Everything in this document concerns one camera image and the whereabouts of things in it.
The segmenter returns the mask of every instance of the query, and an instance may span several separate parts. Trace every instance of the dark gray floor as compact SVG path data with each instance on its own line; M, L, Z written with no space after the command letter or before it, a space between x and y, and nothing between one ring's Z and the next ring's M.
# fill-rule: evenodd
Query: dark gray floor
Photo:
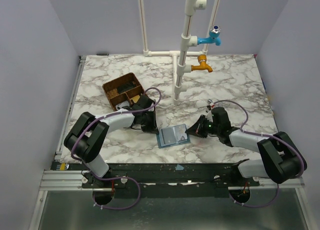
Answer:
M248 203L265 203L275 190L252 190ZM125 206L132 199L115 199ZM49 192L40 229L307 229L295 189L281 189L277 201L265 208L250 209L228 198L144 198L129 210L93 207L89 191Z

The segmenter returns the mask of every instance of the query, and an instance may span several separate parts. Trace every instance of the gray wall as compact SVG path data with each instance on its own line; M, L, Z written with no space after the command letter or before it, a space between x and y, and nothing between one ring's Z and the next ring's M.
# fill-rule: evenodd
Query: gray wall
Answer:
M0 0L0 228L28 228L78 57L49 0Z
M143 52L138 0L50 0L79 55ZM149 50L180 48L186 0L144 0ZM205 37L215 0L197 11L191 33ZM255 54L288 0L221 0L222 45L210 54ZM191 48L191 51L202 47Z
M280 130L304 155L309 202L320 226L320 4L289 0L258 53L257 64Z

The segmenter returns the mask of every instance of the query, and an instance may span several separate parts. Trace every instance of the wooden tray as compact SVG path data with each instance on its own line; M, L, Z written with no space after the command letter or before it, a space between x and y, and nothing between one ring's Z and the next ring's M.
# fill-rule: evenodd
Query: wooden tray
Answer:
M136 87L119 94L117 87L130 82L134 82L136 84ZM131 101L130 98L136 95L141 95L145 93L145 90L143 89L142 85L140 84L140 82L138 81L134 73L128 73L124 76L121 76L112 81L104 83L102 85L102 88L114 111L117 111L116 109L117 104L124 101L128 101L131 105L133 104L133 101Z

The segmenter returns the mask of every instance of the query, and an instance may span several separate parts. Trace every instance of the white marble surface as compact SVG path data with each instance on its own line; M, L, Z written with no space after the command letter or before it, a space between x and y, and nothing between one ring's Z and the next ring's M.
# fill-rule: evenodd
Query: white marble surface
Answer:
M187 57L187 64L198 64L196 57ZM187 92L181 93L182 101L173 105L173 63L171 57L144 57L142 55L88 56L76 95L69 129L81 113L94 115L112 112L102 84L121 75L133 72L146 89L154 86L163 98L156 108L157 126L163 128L185 123L192 126L200 114L205 114L208 98L229 99L243 105L249 112L245 129L274 133L276 124L253 55L208 56L212 73L195 71L185 74L183 83ZM154 91L148 93L154 99ZM239 126L245 119L237 106L223 104L230 121ZM249 150L227 147L217 138L206 139L190 136L191 143L168 148L158 148L156 135L139 130L121 129L107 135L101 155L112 163L198 163L238 162L260 155ZM76 162L65 147L61 162Z

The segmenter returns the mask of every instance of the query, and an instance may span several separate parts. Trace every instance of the faucet spout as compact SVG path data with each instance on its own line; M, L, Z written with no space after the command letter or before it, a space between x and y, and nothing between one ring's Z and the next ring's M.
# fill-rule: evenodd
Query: faucet spout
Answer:
M208 72L212 72L212 68L207 64L207 56L200 55L198 56L198 62L200 65L198 66L191 66L191 71L204 71L208 70Z

